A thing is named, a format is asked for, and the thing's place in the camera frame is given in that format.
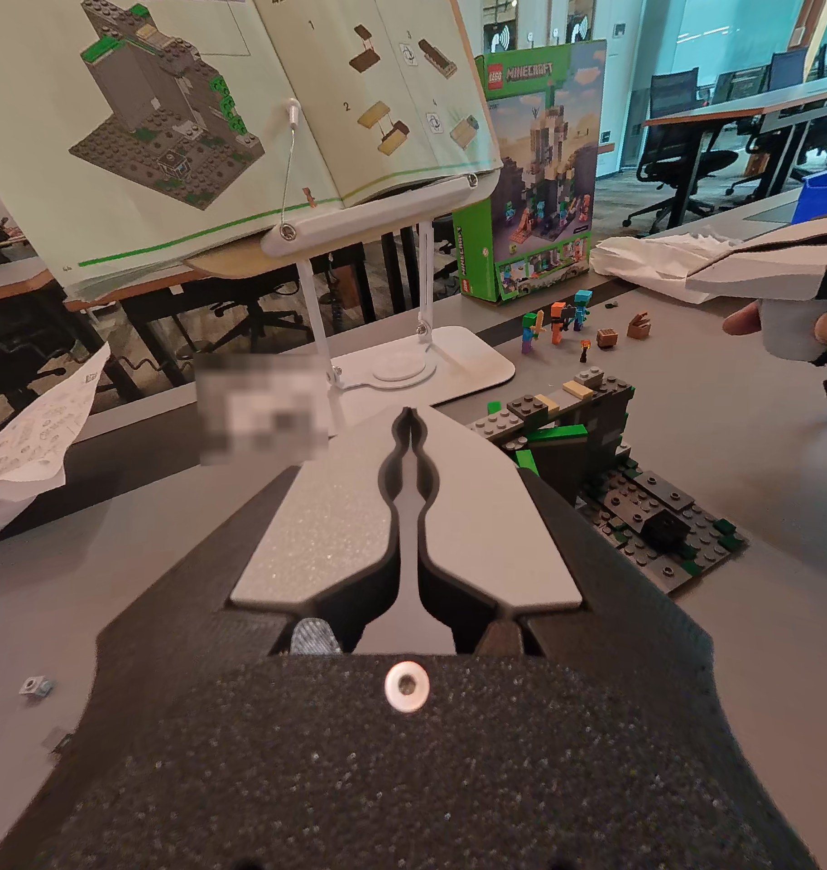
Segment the person's right hand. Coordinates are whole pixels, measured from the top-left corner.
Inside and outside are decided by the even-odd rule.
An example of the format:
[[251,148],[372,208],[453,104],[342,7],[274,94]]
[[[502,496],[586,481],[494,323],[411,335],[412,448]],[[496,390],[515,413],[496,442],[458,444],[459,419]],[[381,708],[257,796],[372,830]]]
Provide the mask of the person's right hand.
[[[741,336],[759,332],[760,323],[759,301],[753,301],[743,309],[727,317],[722,325],[723,331],[732,336]],[[815,321],[812,335],[816,343],[827,345],[827,311]]]

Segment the empty blue bin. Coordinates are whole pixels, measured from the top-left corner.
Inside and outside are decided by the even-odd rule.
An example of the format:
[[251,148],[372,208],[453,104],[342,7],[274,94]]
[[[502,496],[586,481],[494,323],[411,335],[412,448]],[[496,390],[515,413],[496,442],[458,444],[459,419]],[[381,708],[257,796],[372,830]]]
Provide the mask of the empty blue bin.
[[805,178],[791,224],[827,216],[827,170]]

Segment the green toy brick box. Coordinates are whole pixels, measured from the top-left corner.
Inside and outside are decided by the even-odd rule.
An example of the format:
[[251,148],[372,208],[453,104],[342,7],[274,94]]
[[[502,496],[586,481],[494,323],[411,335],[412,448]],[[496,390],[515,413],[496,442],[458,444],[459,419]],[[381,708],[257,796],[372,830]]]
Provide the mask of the green toy brick box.
[[461,294],[501,304],[589,270],[606,40],[475,59],[502,160],[454,212]]

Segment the wood-edged office desk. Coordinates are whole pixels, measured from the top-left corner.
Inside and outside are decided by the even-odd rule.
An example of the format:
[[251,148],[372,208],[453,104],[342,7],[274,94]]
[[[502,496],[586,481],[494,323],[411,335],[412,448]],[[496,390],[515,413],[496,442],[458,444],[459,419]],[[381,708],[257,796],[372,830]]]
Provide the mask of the wood-edged office desk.
[[181,369],[175,357],[160,336],[153,321],[137,312],[132,299],[144,298],[151,293],[171,292],[175,285],[203,280],[208,275],[184,264],[174,264],[135,279],[109,291],[93,301],[69,300],[50,270],[39,257],[0,265],[0,300],[38,294],[38,304],[46,317],[74,338],[88,353],[96,353],[104,343],[100,334],[87,317],[87,311],[95,307],[121,303],[131,325],[139,335],[149,354],[148,360],[159,367],[173,387],[185,386],[190,379]]

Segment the white book stand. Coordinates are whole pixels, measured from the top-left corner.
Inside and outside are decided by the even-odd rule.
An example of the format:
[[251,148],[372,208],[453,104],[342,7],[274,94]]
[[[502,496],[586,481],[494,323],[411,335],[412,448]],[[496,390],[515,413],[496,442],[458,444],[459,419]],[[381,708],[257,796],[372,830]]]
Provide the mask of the white book stand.
[[[499,169],[454,171],[449,179],[342,209],[308,209],[292,217],[285,206],[255,248],[243,240],[208,257],[257,254],[268,266],[294,265],[314,337],[315,403],[329,434],[395,406],[436,406],[508,381],[515,367],[469,329],[433,324],[433,219],[492,194]],[[334,358],[321,318],[312,256],[360,242],[377,231],[418,223],[419,306],[412,334]]]

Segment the brick building instruction booklet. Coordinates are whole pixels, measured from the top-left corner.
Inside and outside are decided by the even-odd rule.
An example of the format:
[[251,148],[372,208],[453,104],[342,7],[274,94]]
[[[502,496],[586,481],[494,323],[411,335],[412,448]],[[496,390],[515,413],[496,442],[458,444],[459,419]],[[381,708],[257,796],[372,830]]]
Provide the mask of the brick building instruction booklet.
[[0,198],[76,299],[328,252],[500,162],[456,2],[0,2]]

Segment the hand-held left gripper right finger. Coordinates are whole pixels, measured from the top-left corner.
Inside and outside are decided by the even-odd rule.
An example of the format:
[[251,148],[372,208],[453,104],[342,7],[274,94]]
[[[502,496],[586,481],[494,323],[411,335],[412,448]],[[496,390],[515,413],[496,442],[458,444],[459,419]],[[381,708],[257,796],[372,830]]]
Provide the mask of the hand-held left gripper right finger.
[[408,409],[417,485],[419,597],[474,649],[496,619],[582,606],[553,536],[517,465],[498,447],[430,407]]

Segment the printed paper sheet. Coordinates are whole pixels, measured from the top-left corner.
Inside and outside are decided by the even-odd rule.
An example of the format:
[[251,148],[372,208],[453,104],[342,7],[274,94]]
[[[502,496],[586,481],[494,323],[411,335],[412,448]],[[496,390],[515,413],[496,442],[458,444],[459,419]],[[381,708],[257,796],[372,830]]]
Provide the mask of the printed paper sheet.
[[88,419],[110,355],[104,343],[0,431],[0,532],[38,495],[65,484],[66,452]]

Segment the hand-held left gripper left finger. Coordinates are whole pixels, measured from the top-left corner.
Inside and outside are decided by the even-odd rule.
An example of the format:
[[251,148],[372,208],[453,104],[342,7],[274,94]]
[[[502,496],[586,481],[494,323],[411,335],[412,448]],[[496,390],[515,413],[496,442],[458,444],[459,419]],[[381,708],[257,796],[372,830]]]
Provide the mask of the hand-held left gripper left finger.
[[231,593],[251,610],[316,617],[342,647],[399,592],[401,461],[410,413],[381,411],[304,462]]

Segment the grey desk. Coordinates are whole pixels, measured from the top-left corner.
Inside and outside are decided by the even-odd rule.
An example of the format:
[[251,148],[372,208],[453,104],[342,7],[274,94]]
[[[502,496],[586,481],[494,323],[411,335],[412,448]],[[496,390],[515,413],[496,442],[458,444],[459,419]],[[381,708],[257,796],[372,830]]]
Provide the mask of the grey desk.
[[[724,709],[746,757],[827,868],[827,400],[822,370],[773,358],[721,318],[595,283],[592,325],[647,310],[653,335],[604,354],[636,387],[635,458],[750,533],[749,549],[679,604],[715,647]],[[0,841],[53,769],[42,741],[88,700],[101,630],[279,472],[195,465],[0,541]],[[19,695],[44,675],[53,690]]]

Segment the grey and green brick model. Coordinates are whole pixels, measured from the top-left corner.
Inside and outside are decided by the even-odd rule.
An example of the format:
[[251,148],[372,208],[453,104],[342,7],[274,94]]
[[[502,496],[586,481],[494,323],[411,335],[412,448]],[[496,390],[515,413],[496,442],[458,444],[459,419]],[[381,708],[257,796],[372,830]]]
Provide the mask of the grey and green brick model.
[[632,456],[625,441],[635,387],[595,366],[558,396],[492,402],[467,427],[536,473],[663,593],[699,579],[747,549],[745,533]]

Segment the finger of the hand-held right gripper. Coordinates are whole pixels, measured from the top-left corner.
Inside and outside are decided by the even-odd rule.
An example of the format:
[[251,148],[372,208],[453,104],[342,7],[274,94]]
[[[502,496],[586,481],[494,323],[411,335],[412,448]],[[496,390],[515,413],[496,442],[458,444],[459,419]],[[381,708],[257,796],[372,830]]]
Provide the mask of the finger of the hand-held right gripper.
[[691,273],[685,288],[745,299],[827,299],[826,276],[827,234],[768,234]]
[[827,216],[756,237],[734,247],[729,256],[827,257]]

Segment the long grey office table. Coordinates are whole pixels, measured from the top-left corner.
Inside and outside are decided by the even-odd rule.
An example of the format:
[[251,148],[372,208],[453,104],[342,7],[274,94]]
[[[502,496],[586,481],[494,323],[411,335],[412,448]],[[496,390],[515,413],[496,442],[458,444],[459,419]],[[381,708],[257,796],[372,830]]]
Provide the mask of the long grey office table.
[[645,121],[648,128],[660,125],[691,126],[689,142],[681,151],[686,166],[680,173],[669,229],[683,223],[691,190],[699,175],[703,148],[714,144],[724,125],[756,116],[762,118],[761,133],[776,132],[779,135],[779,146],[769,159],[753,195],[754,200],[762,200],[780,193],[807,135],[808,126],[812,121],[827,116],[827,78]]

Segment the black office chair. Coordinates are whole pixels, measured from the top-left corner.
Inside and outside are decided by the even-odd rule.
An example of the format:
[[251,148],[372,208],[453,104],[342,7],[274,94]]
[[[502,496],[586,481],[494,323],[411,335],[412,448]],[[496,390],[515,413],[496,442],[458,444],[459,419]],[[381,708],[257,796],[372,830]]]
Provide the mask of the black office chair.
[[186,311],[209,307],[215,317],[236,307],[243,307],[246,316],[221,338],[213,342],[196,343],[183,326],[177,313],[171,314],[193,358],[200,353],[213,353],[237,338],[248,337],[249,352],[256,353],[260,339],[266,337],[267,327],[304,332],[313,341],[313,332],[295,310],[264,310],[260,299],[276,289],[277,285],[264,277],[224,279],[209,277],[181,285],[182,293],[176,299],[192,303]]
[[[700,106],[697,99],[699,68],[651,79],[649,118],[659,119]],[[702,130],[701,125],[652,125],[636,170],[636,178],[643,183],[659,184],[679,190],[684,177],[690,172],[692,135]],[[727,168],[737,160],[732,150],[714,150],[712,145],[702,153],[698,178],[706,178]]]
[[764,92],[784,90],[803,83],[807,54],[806,46],[775,52],[768,64]]

